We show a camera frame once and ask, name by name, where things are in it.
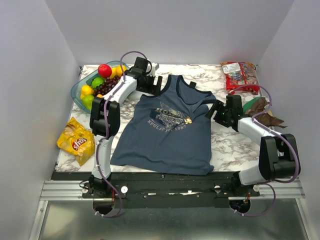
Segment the gold brooch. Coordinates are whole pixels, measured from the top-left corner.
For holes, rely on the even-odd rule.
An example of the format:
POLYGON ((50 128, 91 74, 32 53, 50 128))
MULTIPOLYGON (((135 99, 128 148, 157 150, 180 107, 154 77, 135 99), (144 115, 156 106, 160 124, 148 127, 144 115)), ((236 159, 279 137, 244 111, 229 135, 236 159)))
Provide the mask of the gold brooch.
POLYGON ((187 118, 184 119, 184 122, 186 124, 191 124, 193 121, 192 121, 192 119, 190 117, 187 117, 187 118))

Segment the blue printed tank top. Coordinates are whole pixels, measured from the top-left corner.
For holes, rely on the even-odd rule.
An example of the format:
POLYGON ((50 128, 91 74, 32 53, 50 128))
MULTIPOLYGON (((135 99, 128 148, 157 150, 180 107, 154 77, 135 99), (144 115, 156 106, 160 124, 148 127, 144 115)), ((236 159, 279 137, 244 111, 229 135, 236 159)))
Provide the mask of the blue printed tank top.
POLYGON ((204 176, 210 164, 211 121, 205 115, 216 97, 169 75, 159 96, 143 94, 124 128, 110 163, 158 173, 204 176), (190 117, 191 124, 185 119, 190 117))

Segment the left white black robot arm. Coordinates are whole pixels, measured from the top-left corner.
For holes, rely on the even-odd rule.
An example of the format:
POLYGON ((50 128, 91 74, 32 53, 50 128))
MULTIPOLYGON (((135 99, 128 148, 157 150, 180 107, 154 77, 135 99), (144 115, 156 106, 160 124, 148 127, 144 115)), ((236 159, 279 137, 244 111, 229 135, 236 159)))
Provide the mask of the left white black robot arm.
POLYGON ((120 106, 135 91, 159 96, 163 79, 159 76, 155 81, 159 64, 144 57, 137 57, 129 69, 124 69, 122 64, 119 66, 118 83, 102 98, 94 98, 90 113, 89 126, 96 147, 95 164, 88 181, 89 187, 101 198, 107 197, 112 189, 111 150, 121 124, 120 106))

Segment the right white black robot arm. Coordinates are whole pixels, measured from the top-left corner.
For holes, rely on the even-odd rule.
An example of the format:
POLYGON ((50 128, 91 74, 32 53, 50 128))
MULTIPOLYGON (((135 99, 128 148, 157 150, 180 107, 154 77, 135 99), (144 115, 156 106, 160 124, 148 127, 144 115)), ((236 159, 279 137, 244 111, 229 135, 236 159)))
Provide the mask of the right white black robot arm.
POLYGON ((225 103, 216 100, 205 117, 246 135, 259 145, 258 164, 234 174, 235 180, 230 183, 234 195, 243 195, 249 185, 287 184, 299 176, 301 165, 295 137, 281 134, 255 118, 245 116, 240 95, 227 95, 225 103))

